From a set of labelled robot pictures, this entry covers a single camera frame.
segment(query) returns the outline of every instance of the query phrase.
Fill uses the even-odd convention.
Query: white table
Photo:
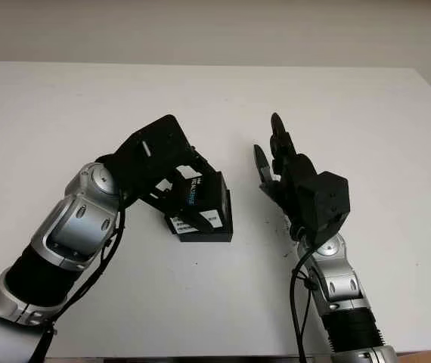
[[[231,189],[230,244],[182,244],[156,210],[131,207],[50,356],[296,352],[296,256],[253,162],[254,143],[269,153],[275,110],[319,171],[349,179],[342,233],[386,341],[431,349],[431,87],[415,71],[0,63],[0,272],[83,163],[166,113]],[[313,308],[306,334],[309,354],[329,352]]]

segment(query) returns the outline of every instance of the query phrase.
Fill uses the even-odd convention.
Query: robotic arm
[[[199,231],[213,230],[169,190],[156,188],[163,179],[175,184],[184,180],[176,169],[180,165],[202,175],[216,173],[168,115],[76,173],[22,256],[0,276],[0,363],[44,361],[54,323],[99,279],[121,240],[125,208],[137,199]],[[97,256],[99,267],[67,299]]]
[[[333,363],[398,363],[394,349],[384,346],[365,292],[346,258],[345,241],[338,234],[350,212],[347,180],[331,172],[317,174],[311,160],[295,151],[276,113],[271,126],[272,169],[281,179],[271,177],[258,145],[254,145],[254,156],[260,188],[282,208],[291,223],[290,236],[299,242],[290,303],[300,361],[306,362],[294,284],[305,266],[308,276],[303,280],[328,332]]]

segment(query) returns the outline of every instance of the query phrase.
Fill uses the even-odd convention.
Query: black cable
[[[298,278],[298,274],[301,271],[301,267],[305,264],[306,260],[310,258],[310,256],[319,248],[319,246],[313,247],[310,250],[306,251],[306,253],[299,259],[295,268],[291,274],[291,282],[290,282],[290,306],[291,306],[291,316],[293,318],[293,326],[296,335],[296,344],[298,346],[298,356],[300,363],[306,363],[306,354],[305,347],[303,346],[303,337],[301,330],[299,329],[298,315],[296,313],[296,302],[294,298],[294,289],[296,285],[296,279]]]
[[[308,289],[308,299],[306,300],[305,316],[303,318],[303,324],[301,325],[301,338],[303,337],[303,335],[305,335],[306,320],[308,319],[309,303],[311,301],[312,301],[312,291]]]
[[[65,313],[66,310],[68,310],[69,307],[71,307],[74,303],[79,301],[88,292],[88,290],[96,283],[96,281],[98,281],[98,279],[100,278],[100,276],[103,274],[104,270],[110,263],[111,259],[115,255],[115,252],[118,249],[119,243],[122,240],[123,229],[125,228],[125,207],[123,203],[123,193],[121,190],[119,191],[118,209],[119,209],[118,228],[116,228],[115,230],[114,234],[116,234],[116,237],[115,237],[115,241],[113,242],[113,246],[110,248],[110,252],[108,252],[106,257],[104,257],[104,250],[106,246],[103,247],[103,249],[101,250],[100,265],[86,279],[85,283],[70,297],[70,299],[66,302],[66,304],[64,304],[61,310],[57,312],[55,315],[53,315],[51,319],[49,319],[49,322],[48,322],[49,324],[53,324],[57,319],[59,319],[60,316],[62,316],[63,313]]]

